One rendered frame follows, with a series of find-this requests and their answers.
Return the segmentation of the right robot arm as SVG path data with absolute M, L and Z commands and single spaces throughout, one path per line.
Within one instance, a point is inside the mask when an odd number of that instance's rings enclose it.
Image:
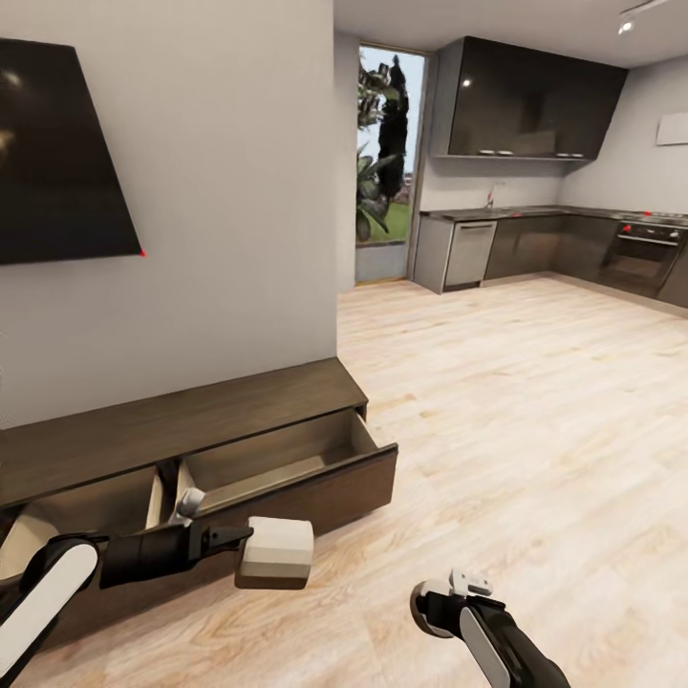
M 466 643 L 492 688 L 570 688 L 561 668 L 504 611 L 505 603 L 490 599 L 487 576 L 451 569 L 448 582 L 448 595 L 418 595 L 417 608 L 428 624 Z

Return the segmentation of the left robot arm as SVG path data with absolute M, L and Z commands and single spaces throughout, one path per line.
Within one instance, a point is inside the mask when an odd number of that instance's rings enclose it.
M 204 492 L 185 488 L 168 528 L 119 537 L 115 530 L 66 533 L 50 539 L 23 575 L 19 591 L 0 591 L 0 688 L 10 688 L 58 624 L 58 615 L 84 589 L 109 541 L 101 590 L 192 570 L 205 557 L 239 547 L 253 527 L 209 527 L 192 521 Z

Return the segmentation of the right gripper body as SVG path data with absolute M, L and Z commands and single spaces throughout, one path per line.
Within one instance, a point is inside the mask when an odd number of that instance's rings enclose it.
M 442 595 L 428 591 L 426 595 L 426 619 L 431 626 L 442 628 L 451 632 L 455 637 L 460 637 L 454 626 L 454 609 L 463 597 L 457 595 Z

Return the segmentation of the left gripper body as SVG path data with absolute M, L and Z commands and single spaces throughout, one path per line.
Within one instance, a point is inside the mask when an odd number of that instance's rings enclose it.
M 192 570 L 201 560 L 203 521 L 143 532 L 135 582 Z

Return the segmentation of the pillar candle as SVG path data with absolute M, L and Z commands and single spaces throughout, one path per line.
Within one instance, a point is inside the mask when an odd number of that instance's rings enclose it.
M 420 613 L 417 608 L 418 595 L 425 595 L 428 591 L 441 593 L 442 595 L 448 595 L 450 588 L 452 588 L 452 586 L 448 581 L 446 582 L 445 580 L 440 579 L 423 580 L 413 588 L 410 594 L 410 613 L 412 614 L 415 623 L 423 632 L 442 639 L 452 639 L 454 637 L 451 632 L 428 624 L 426 614 Z
M 302 591 L 309 581 L 313 537 L 310 521 L 249 517 L 254 534 L 242 538 L 234 586 L 238 590 Z

